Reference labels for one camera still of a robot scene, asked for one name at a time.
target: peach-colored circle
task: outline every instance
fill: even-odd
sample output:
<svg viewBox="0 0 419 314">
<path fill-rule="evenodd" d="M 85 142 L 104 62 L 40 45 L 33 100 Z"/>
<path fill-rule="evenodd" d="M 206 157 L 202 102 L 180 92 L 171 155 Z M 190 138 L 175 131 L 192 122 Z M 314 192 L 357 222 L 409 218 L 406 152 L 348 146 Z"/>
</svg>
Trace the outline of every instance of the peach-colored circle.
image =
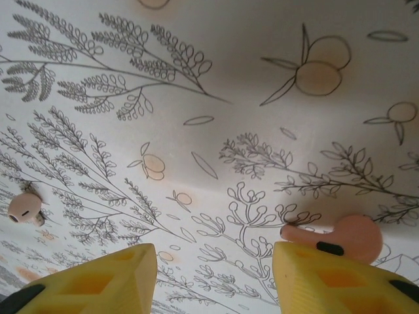
<svg viewBox="0 0 419 314">
<path fill-rule="evenodd" d="M 158 255 L 159 257 L 161 257 L 164 260 L 167 260 L 168 262 L 171 262 L 172 260 L 174 260 L 174 257 L 170 253 L 167 253 L 164 251 L 160 251 Z"/>
<path fill-rule="evenodd" d="M 29 282 L 32 282 L 41 278 L 41 276 L 38 275 L 37 273 L 34 273 L 33 271 L 30 271 L 24 267 L 16 267 L 16 270 L 18 271 L 20 277 L 24 278 L 25 280 Z"/>
<path fill-rule="evenodd" d="M 184 205 L 190 205 L 192 203 L 192 198 L 186 193 L 179 193 L 176 199 Z"/>
<path fill-rule="evenodd" d="M 143 157 L 144 165 L 148 169 L 154 172 L 163 172 L 165 165 L 163 160 L 155 155 L 146 154 Z"/>
<path fill-rule="evenodd" d="M 332 65 L 310 61 L 301 66 L 295 76 L 295 86 L 307 95 L 326 96 L 336 90 L 342 75 Z"/>
<path fill-rule="evenodd" d="M 388 118 L 396 122 L 409 122 L 416 118 L 418 108 L 413 103 L 396 103 L 388 110 Z"/>
</svg>

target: peach drawing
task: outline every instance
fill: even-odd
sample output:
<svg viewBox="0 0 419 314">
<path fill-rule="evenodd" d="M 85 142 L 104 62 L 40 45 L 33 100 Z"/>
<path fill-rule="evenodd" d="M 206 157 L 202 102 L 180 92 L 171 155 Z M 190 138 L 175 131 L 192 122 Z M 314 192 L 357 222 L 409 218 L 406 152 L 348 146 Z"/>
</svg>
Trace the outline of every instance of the peach drawing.
<svg viewBox="0 0 419 314">
<path fill-rule="evenodd" d="M 25 267 L 16 267 L 16 271 L 19 273 L 20 277 L 24 278 L 26 281 L 32 282 L 41 278 L 40 275 L 34 273 L 33 271 L 28 270 Z"/>
<path fill-rule="evenodd" d="M 387 110 L 386 116 L 369 119 L 364 121 L 364 124 L 393 124 L 399 145 L 402 145 L 405 141 L 404 124 L 413 121 L 417 115 L 418 106 L 415 103 L 402 101 L 392 105 Z"/>
<path fill-rule="evenodd" d="M 191 212 L 187 205 L 192 204 L 192 198 L 186 194 L 186 193 L 176 193 L 175 190 L 173 190 L 173 197 L 166 197 L 168 200 L 175 201 L 180 207 L 182 207 L 184 210 Z"/>
<path fill-rule="evenodd" d="M 145 177 L 152 180 L 162 180 L 164 178 L 164 170 L 166 165 L 163 160 L 153 154 L 146 154 L 149 148 L 150 142 L 145 143 L 141 146 L 140 154 L 142 159 L 134 160 L 131 164 L 126 166 L 127 168 L 136 167 L 141 165 L 145 174 Z"/>
<path fill-rule="evenodd" d="M 340 71 L 351 61 L 351 48 L 345 39 L 336 35 L 320 37 L 310 44 L 306 26 L 303 24 L 302 53 L 299 63 L 278 58 L 262 58 L 262 60 L 292 70 L 294 75 L 260 106 L 278 100 L 293 86 L 309 96 L 332 94 L 342 83 Z"/>
</svg>

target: small oval leaf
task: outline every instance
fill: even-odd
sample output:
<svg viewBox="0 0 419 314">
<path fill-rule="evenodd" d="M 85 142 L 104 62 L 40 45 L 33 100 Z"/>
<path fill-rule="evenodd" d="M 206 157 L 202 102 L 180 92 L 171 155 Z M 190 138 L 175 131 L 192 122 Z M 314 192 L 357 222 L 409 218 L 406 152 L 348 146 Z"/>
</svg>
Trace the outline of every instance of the small oval leaf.
<svg viewBox="0 0 419 314">
<path fill-rule="evenodd" d="M 293 141 L 295 141 L 297 139 L 297 136 L 295 136 L 295 134 L 293 132 L 289 131 L 287 128 L 280 127 L 280 130 L 281 130 L 282 134 L 284 134 L 286 137 L 289 137 Z"/>
<path fill-rule="evenodd" d="M 199 75 L 207 73 L 212 67 L 212 62 L 209 60 L 205 60 L 201 63 L 201 65 L 198 68 Z"/>
<path fill-rule="evenodd" d="M 142 156 L 145 154 L 149 146 L 150 146 L 150 142 L 146 142 L 145 144 L 143 144 L 143 146 L 141 146 L 140 152 Z"/>
<path fill-rule="evenodd" d="M 199 126 L 214 120 L 213 116 L 197 116 L 196 118 L 191 118 L 183 123 L 184 126 Z"/>
<path fill-rule="evenodd" d="M 13 118 L 9 113 L 6 114 L 6 117 L 10 120 L 10 121 L 16 121 L 15 118 Z"/>
<path fill-rule="evenodd" d="M 172 218 L 174 220 L 181 220 L 180 218 L 176 217 L 175 215 L 172 214 L 166 214 L 167 217 Z"/>
<path fill-rule="evenodd" d="M 181 231 L 185 237 L 190 239 L 192 242 L 196 243 L 194 236 L 188 230 L 184 229 L 184 227 L 181 227 Z"/>
<path fill-rule="evenodd" d="M 375 41 L 384 41 L 387 43 L 404 43 L 409 40 L 405 34 L 390 30 L 373 31 L 367 37 Z"/>
<path fill-rule="evenodd" d="M 216 174 L 214 169 L 212 169 L 212 167 L 207 163 L 207 161 L 203 159 L 203 157 L 199 156 L 195 152 L 191 152 L 191 154 L 192 154 L 192 157 L 195 159 L 195 162 L 198 164 L 198 166 L 200 166 L 202 170 L 204 170 L 208 175 L 210 175 L 214 179 L 218 180 L 218 175 Z"/>
</svg>

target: fern-like leaf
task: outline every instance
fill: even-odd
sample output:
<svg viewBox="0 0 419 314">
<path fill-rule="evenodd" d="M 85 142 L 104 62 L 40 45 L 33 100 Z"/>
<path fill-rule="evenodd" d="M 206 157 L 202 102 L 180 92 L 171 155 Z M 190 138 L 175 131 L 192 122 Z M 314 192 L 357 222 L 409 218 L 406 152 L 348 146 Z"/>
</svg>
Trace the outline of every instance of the fern-like leaf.
<svg viewBox="0 0 419 314">
<path fill-rule="evenodd" d="M 81 84 L 87 88 L 116 95 L 126 91 L 126 82 L 122 75 L 118 75 L 117 77 L 113 74 L 96 75 L 94 77 L 85 78 Z"/>
<path fill-rule="evenodd" d="M 179 39 L 169 31 L 166 31 L 164 27 L 152 25 L 151 33 L 162 46 L 167 48 L 172 55 L 173 64 L 185 76 L 197 80 L 200 75 L 207 73 L 211 69 L 212 61 L 205 60 L 202 51 L 195 51 L 191 44 L 179 42 Z"/>
<path fill-rule="evenodd" d="M 37 98 L 39 93 L 39 83 L 36 80 L 32 80 L 26 86 L 26 95 L 22 98 L 22 101 L 27 103 Z"/>
<path fill-rule="evenodd" d="M 91 56 L 103 54 L 103 48 L 96 46 L 96 43 L 93 40 L 88 39 L 86 33 L 83 33 L 79 28 L 74 27 L 73 24 L 68 23 L 59 16 L 29 1 L 16 0 L 16 3 L 46 20 L 51 26 L 60 31 L 61 34 L 65 35 L 77 49 L 85 51 Z"/>
<path fill-rule="evenodd" d="M 87 103 L 86 88 L 74 82 L 59 81 L 58 86 L 64 88 L 58 93 L 66 98 L 78 101 L 80 103 Z"/>
<path fill-rule="evenodd" d="M 92 103 L 74 107 L 77 111 L 86 114 L 108 113 L 114 108 L 108 97 L 95 97 Z"/>
<path fill-rule="evenodd" d="M 57 62 L 72 62 L 77 59 L 77 53 L 73 48 L 68 48 L 62 44 L 52 43 L 43 46 L 29 46 L 29 50 L 44 58 Z"/>
<path fill-rule="evenodd" d="M 146 72 L 152 77 L 167 80 L 169 82 L 173 82 L 175 80 L 176 69 L 164 61 L 144 61 L 138 58 L 133 58 L 130 60 L 130 63 L 139 71 Z"/>
</svg>

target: leaf drawing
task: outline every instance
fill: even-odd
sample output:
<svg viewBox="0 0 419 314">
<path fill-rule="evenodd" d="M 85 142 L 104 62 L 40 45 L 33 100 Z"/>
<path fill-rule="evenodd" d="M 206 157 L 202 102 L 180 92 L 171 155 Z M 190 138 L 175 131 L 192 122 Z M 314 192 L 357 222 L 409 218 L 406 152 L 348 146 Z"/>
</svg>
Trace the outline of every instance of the leaf drawing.
<svg viewBox="0 0 419 314">
<path fill-rule="evenodd" d="M 199 126 L 201 124 L 209 123 L 214 120 L 213 116 L 197 116 L 191 118 L 183 123 L 184 126 Z"/>
<path fill-rule="evenodd" d="M 385 43 L 404 43 L 409 40 L 405 34 L 390 30 L 373 31 L 367 35 L 367 38 Z"/>
<path fill-rule="evenodd" d="M 293 141 L 297 140 L 297 136 L 295 136 L 295 134 L 293 132 L 289 131 L 287 128 L 282 126 L 282 127 L 280 127 L 280 130 L 281 130 L 282 134 L 284 134 L 286 137 L 289 137 Z"/>
<path fill-rule="evenodd" d="M 160 9 L 168 1 L 155 3 L 142 0 L 141 3 Z M 28 42 L 29 51 L 38 58 L 15 60 L 2 55 L 0 49 L 2 63 L 10 65 L 8 76 L 2 79 L 5 90 L 23 94 L 25 102 L 46 100 L 51 94 L 56 73 L 65 73 L 65 68 L 69 66 L 88 69 L 92 73 L 79 82 L 58 81 L 58 86 L 62 88 L 58 93 L 80 102 L 75 110 L 82 114 L 109 113 L 116 109 L 117 118 L 121 121 L 152 114 L 155 108 L 152 99 L 149 99 L 148 89 L 153 86 L 172 86 L 224 101 L 207 93 L 200 83 L 200 77 L 210 71 L 212 61 L 205 58 L 202 51 L 180 41 L 162 26 L 152 25 L 150 30 L 146 30 L 125 18 L 100 13 L 100 22 L 109 30 L 88 34 L 35 3 L 15 2 L 46 22 L 43 24 L 14 14 L 14 20 L 23 28 L 7 33 L 10 38 Z M 156 37 L 160 50 L 163 48 L 170 53 L 169 58 L 158 56 L 159 47 L 149 46 L 150 36 Z M 129 55 L 128 65 L 132 70 L 113 68 L 103 63 L 100 56 L 105 54 L 103 47 L 106 46 Z M 115 104 L 119 103 L 123 105 L 118 108 Z"/>
<path fill-rule="evenodd" d="M 325 57 L 325 51 L 334 51 L 334 57 Z M 306 26 L 302 25 L 302 49 L 300 63 L 279 59 L 261 58 L 277 67 L 294 72 L 260 106 L 268 105 L 283 97 L 293 86 L 308 96 L 327 96 L 332 94 L 342 83 L 341 70 L 351 61 L 349 44 L 340 36 L 328 35 L 310 42 Z"/>
<path fill-rule="evenodd" d="M 181 231 L 182 234 L 187 237 L 188 239 L 190 239 L 192 242 L 196 243 L 195 237 L 186 229 L 184 229 L 184 227 L 181 227 Z"/>
<path fill-rule="evenodd" d="M 6 114 L 6 117 L 10 120 L 10 121 L 16 121 L 15 118 L 13 118 L 9 113 Z"/>
<path fill-rule="evenodd" d="M 418 115 L 418 106 L 415 103 L 400 102 L 392 105 L 386 116 L 379 116 L 364 121 L 364 124 L 392 124 L 399 145 L 405 141 L 405 124 L 413 121 Z"/>
<path fill-rule="evenodd" d="M 198 164 L 198 166 L 204 170 L 209 176 L 213 177 L 214 179 L 218 180 L 218 176 L 214 169 L 203 159 L 203 157 L 199 156 L 195 152 L 191 152 L 192 157 L 194 158 L 195 162 Z"/>
</svg>

